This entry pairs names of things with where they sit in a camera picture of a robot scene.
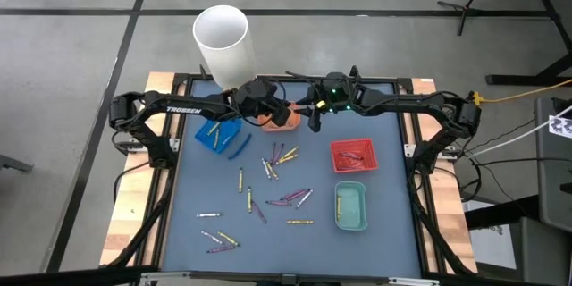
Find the concrete floor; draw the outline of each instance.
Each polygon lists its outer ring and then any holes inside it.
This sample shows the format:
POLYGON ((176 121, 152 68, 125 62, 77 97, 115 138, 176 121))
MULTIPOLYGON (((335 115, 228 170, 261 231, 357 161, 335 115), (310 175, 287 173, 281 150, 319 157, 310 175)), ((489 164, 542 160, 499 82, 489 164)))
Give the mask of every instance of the concrete floor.
MULTIPOLYGON (((145 0, 144 8, 420 9, 437 0, 145 0)), ((463 4, 466 0, 444 0, 463 4)), ((552 0, 572 35, 572 0, 552 0)), ((0 0, 0 7, 131 8, 134 0, 0 0)), ((540 0, 475 0, 484 9, 542 9, 540 0)), ((117 93, 142 90, 151 71, 197 72, 194 17, 139 18, 117 93)), ((0 154, 35 164, 0 172, 0 274, 38 271, 114 65, 127 17, 0 16, 0 154)), ((489 73, 534 74, 565 54, 550 21, 437 18, 249 17, 260 72, 326 74, 352 64, 367 76, 434 78, 439 89, 505 97, 530 88, 490 87, 489 73)), ((569 97, 558 89, 547 97, 569 97)), ((487 105, 474 144, 533 118, 534 99, 487 105)), ((112 184, 123 168, 105 129, 62 269, 96 267, 112 213, 112 184)), ((534 138, 483 156, 534 156, 534 138)), ((521 198, 537 191, 535 164, 493 168, 521 198)), ((463 182, 473 179, 465 163, 463 182)), ((506 201, 488 173, 481 195, 506 201)))

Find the white cylinder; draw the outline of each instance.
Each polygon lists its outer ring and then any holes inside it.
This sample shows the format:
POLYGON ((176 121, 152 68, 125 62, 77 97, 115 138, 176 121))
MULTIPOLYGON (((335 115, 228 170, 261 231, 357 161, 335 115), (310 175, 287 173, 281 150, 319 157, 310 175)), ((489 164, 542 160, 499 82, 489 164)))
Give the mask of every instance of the white cylinder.
POLYGON ((257 76, 247 16, 239 9, 216 5, 204 10, 195 19, 193 37, 222 89, 238 88, 257 76))

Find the purple crayon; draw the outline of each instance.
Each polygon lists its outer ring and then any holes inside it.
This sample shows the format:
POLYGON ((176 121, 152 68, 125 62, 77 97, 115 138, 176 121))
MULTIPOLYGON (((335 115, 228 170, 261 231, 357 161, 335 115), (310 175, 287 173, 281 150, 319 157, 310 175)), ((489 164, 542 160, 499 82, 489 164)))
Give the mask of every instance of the purple crayon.
POLYGON ((262 214, 262 211, 260 211, 260 208, 258 207, 258 205, 254 202, 254 200, 252 200, 252 207, 257 212, 258 216, 260 217, 260 220, 262 220, 262 223, 267 224, 268 221, 266 220, 265 216, 262 214))
POLYGON ((217 252, 221 252, 221 251, 227 251, 227 250, 233 250, 236 247, 234 247, 234 245, 230 245, 230 246, 223 246, 223 247, 219 247, 219 248, 212 248, 206 251, 207 254, 216 254, 217 252))
POLYGON ((280 200, 291 201, 297 197, 301 197, 301 196, 307 194, 309 191, 310 191, 310 189, 300 189, 296 192, 292 192, 292 193, 280 198, 280 200))
POLYGON ((286 201, 286 200, 281 200, 281 201, 265 201, 268 205, 273 205, 273 206, 292 206, 292 203, 286 201))
POLYGON ((280 154, 282 154, 283 149, 284 149, 284 143, 280 145, 280 149, 278 150, 278 154, 276 154, 276 158, 274 160, 270 160, 272 161, 273 164, 278 163, 278 159, 280 158, 280 154))

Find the green bowl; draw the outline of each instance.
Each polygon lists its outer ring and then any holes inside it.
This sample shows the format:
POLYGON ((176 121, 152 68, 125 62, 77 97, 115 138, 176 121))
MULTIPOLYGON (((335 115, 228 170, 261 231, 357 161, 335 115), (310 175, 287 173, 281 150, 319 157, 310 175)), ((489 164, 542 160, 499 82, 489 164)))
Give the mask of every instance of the green bowl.
POLYGON ((336 184, 334 217, 340 229, 363 231, 367 228, 366 186, 359 182, 342 181, 336 184), (338 219, 338 194, 340 195, 340 218, 338 219))

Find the plastic bin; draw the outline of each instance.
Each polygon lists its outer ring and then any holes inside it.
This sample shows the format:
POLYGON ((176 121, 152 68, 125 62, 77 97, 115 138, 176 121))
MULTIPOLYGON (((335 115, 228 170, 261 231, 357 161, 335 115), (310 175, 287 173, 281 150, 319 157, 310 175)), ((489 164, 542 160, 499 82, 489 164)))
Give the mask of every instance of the plastic bin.
POLYGON ((333 170, 337 173, 372 171, 377 169, 374 143, 371 139, 334 141, 330 145, 333 170))
POLYGON ((359 182, 342 181, 336 184, 334 217, 340 229, 363 231, 367 228, 366 186, 359 182), (340 218, 338 218, 338 195, 340 195, 340 218))
POLYGON ((197 134, 195 134, 195 139, 203 143, 203 145, 211 151, 215 151, 215 153, 221 154, 226 149, 226 147, 232 143, 232 140, 239 133, 240 128, 242 127, 242 120, 236 119, 221 122, 221 125, 219 125, 221 132, 219 133, 218 144, 216 145, 216 148, 214 148, 216 130, 214 130, 211 135, 208 135, 208 132, 213 128, 213 126, 215 126, 215 124, 216 122, 214 121, 206 121, 205 125, 203 125, 203 127, 198 130, 197 134))

